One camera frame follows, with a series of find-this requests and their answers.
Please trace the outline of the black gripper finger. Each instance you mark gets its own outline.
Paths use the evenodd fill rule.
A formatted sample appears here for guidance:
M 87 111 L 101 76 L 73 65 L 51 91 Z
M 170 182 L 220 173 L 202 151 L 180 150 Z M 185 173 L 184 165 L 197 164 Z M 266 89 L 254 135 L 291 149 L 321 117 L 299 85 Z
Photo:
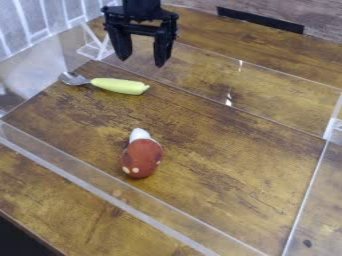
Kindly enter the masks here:
M 109 27 L 109 36 L 118 58 L 125 61 L 133 54 L 132 34 L 122 28 Z
M 160 31 L 154 41 L 156 65 L 162 67 L 172 57 L 174 37 L 169 31 Z

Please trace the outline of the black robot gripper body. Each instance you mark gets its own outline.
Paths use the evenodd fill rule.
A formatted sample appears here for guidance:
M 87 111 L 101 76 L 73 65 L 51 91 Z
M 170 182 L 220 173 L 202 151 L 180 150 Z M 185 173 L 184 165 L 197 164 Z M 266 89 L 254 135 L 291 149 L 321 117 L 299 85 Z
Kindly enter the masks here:
M 161 0 L 122 0 L 120 6 L 105 6 L 105 29 L 114 35 L 177 36 L 180 15 L 162 8 Z

